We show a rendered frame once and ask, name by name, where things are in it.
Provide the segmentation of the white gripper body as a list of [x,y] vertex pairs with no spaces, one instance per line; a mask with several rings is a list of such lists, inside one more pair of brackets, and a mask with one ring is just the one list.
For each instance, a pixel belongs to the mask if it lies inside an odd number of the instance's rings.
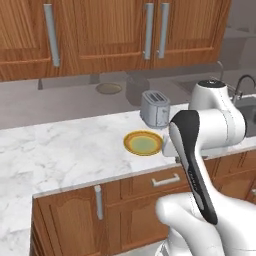
[[170,139],[170,136],[167,134],[163,135],[163,143],[162,143],[162,154],[165,157],[177,157],[178,153]]

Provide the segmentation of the yellow green plate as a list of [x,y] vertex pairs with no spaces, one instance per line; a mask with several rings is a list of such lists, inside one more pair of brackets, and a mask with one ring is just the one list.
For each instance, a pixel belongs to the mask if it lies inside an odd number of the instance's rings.
[[123,139],[125,149],[138,156],[151,156],[159,153],[162,143],[162,137],[149,130],[132,131]]

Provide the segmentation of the silver toaster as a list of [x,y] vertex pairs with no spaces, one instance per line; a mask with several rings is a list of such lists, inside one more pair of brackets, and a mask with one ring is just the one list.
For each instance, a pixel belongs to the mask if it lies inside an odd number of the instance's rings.
[[142,93],[140,117],[152,129],[164,129],[169,124],[170,100],[157,90]]

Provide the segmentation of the wooden drawer front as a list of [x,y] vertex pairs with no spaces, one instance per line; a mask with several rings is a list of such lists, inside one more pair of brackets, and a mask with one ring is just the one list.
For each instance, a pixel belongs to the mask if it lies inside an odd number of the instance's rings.
[[[179,182],[160,187],[153,187],[151,182],[152,178],[156,179],[157,181],[169,179],[174,176],[174,173],[177,173],[179,175],[181,179]],[[121,198],[128,199],[132,197],[139,197],[157,192],[176,189],[187,185],[187,178],[182,167],[168,168],[123,179],[121,181]]]

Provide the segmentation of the wooden base cupboard door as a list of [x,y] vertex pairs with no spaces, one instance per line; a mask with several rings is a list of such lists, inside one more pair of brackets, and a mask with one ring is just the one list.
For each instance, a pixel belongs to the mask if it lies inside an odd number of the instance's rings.
[[256,204],[256,149],[205,160],[205,165],[219,192]]
[[122,199],[118,192],[104,195],[108,254],[127,252],[167,237],[168,228],[157,216],[158,198],[188,192],[187,186]]
[[94,187],[33,200],[33,256],[104,256],[105,224]]

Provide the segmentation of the grey round disc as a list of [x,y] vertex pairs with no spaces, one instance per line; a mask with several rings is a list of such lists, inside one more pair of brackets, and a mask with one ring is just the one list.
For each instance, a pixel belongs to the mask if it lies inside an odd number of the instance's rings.
[[100,83],[96,86],[96,91],[104,95],[113,95],[122,91],[122,87],[116,83]]

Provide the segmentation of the steel sink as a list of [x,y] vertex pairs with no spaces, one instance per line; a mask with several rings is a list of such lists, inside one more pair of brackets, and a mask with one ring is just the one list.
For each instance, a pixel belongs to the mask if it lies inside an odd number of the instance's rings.
[[256,136],[256,106],[248,105],[239,107],[240,112],[247,121],[247,137]]

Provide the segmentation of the dark curved tap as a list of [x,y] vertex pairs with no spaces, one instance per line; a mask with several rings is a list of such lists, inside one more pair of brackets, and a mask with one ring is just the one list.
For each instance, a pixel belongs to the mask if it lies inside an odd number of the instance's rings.
[[249,75],[249,74],[242,75],[238,79],[238,82],[237,82],[237,85],[236,85],[236,88],[235,88],[235,92],[234,92],[234,95],[232,97],[232,103],[233,104],[235,104],[238,100],[240,100],[242,98],[243,92],[240,90],[240,88],[241,88],[242,81],[246,78],[249,78],[253,82],[253,87],[256,89],[256,79],[253,76]]

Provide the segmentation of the wooden wall cupboard door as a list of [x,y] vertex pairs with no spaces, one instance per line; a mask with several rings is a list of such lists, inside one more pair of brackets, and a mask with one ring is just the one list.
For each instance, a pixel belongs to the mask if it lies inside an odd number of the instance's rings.
[[143,70],[146,3],[154,0],[71,0],[73,39],[82,74]]
[[[158,0],[154,68],[215,63],[218,60],[231,0]],[[170,3],[165,54],[158,58],[162,10]]]
[[54,65],[44,6],[52,8],[59,59],[63,57],[58,0],[0,0],[0,81],[58,77],[66,64]]

